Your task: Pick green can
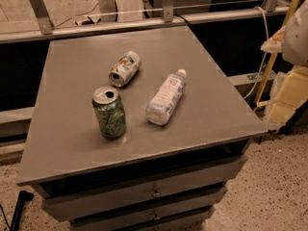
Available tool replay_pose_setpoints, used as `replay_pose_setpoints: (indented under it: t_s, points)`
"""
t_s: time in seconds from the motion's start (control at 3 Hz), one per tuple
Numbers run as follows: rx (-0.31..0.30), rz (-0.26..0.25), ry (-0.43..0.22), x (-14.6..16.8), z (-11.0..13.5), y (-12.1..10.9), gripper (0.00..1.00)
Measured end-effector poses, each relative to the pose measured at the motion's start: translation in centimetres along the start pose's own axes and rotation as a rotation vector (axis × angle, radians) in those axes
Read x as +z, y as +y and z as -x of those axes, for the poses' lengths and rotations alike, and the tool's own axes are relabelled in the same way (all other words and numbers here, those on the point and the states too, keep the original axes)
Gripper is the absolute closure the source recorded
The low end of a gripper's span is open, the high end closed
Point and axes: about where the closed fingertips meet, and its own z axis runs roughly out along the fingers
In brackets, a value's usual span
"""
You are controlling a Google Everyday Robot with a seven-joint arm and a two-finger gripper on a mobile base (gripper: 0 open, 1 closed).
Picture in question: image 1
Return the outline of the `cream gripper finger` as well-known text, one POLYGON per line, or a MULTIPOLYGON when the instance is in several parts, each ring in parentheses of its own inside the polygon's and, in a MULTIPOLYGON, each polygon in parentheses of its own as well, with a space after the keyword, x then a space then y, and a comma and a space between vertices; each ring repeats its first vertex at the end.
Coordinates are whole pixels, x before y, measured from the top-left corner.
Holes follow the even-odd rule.
POLYGON ((269 96, 263 122, 269 130, 278 130, 308 100, 308 68, 294 66, 288 73, 278 72, 269 96))

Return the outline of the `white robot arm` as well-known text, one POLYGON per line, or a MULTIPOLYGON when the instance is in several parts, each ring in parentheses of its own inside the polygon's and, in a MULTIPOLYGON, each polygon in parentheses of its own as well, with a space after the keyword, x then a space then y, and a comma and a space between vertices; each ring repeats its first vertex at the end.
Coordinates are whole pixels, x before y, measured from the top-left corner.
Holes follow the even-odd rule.
POLYGON ((308 0, 262 44, 261 50, 281 53, 282 59, 293 65, 287 73, 276 75, 265 108, 264 124, 269 130, 278 130, 308 100, 308 0))

